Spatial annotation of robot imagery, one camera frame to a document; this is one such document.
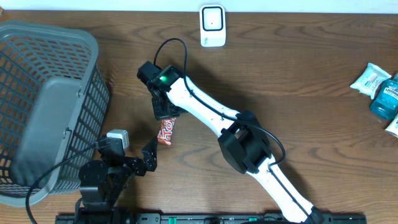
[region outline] wood grain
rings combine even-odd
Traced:
[[[282,169],[314,205],[364,213],[368,223],[398,222],[398,139],[371,100],[349,88],[375,63],[398,71],[398,16],[227,13],[224,47],[200,46],[197,13],[4,11],[1,18],[83,29],[99,43],[98,64],[113,97],[103,132],[126,129],[139,150],[159,130],[150,94],[136,78],[169,37],[188,45],[193,81],[223,104],[253,111],[287,148]],[[171,43],[159,65],[182,66]],[[159,146],[156,172],[130,181],[118,204],[164,213],[255,213],[278,210],[248,175],[223,159],[216,137],[192,115],[181,116],[170,147]],[[280,155],[274,147],[274,154]],[[72,213],[80,194],[49,196],[32,207],[39,223]],[[27,223],[23,208],[0,205],[0,223]]]

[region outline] basket bottom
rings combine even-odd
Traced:
[[[80,81],[71,78],[52,78],[44,83],[11,162],[13,184],[31,186],[55,165],[64,131],[75,109],[79,87]],[[47,181],[41,181],[39,188]]]

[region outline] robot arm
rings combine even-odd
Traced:
[[[265,133],[224,119],[204,106],[190,94],[185,86],[182,72],[173,66],[161,70],[146,62],[139,69],[137,77],[152,93],[154,109],[157,108],[155,110],[157,119],[178,116],[179,113],[176,111],[179,110],[188,111],[205,123],[217,135],[221,152],[228,163],[238,172],[253,176],[276,201],[288,221],[295,223],[323,221],[319,210],[297,192],[279,167],[270,166],[275,162],[275,158],[271,154]],[[226,116],[260,126],[256,117],[249,111],[241,114],[227,108],[202,92],[188,77],[186,81],[189,89],[215,110]]]

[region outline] white device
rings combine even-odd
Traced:
[[[123,144],[123,149],[130,146],[129,135],[126,130],[114,129],[106,133],[106,137],[121,139]]]
[[[204,47],[220,47],[225,44],[225,9],[220,5],[202,6],[200,14],[200,43]]]
[[[226,116],[236,118],[236,115],[239,113],[238,111],[223,106],[196,87],[191,79],[188,77],[186,77],[186,79],[189,89],[191,89],[199,99],[217,111],[224,113]],[[171,90],[167,92],[169,100],[175,106],[187,110],[201,122],[205,123],[217,137],[222,135],[221,131],[223,129],[228,129],[234,123],[231,120],[223,119],[220,115],[217,115],[192,97],[184,84],[183,78],[179,78],[175,81],[170,88]],[[314,206],[300,195],[279,169],[278,165],[269,166],[273,162],[275,162],[274,156],[266,158],[259,166],[259,172],[257,174],[249,172],[248,174],[253,176],[265,188],[269,195],[276,201],[282,210],[283,216],[288,221],[295,223],[304,222],[308,218],[307,215],[312,214]]]

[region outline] white wrapper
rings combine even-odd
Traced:
[[[365,72],[350,87],[370,96],[373,100],[379,85],[389,78],[391,78],[391,75],[386,71],[377,65],[368,63]]]
[[[396,116],[391,124],[386,128],[386,131],[398,138],[398,116]]]

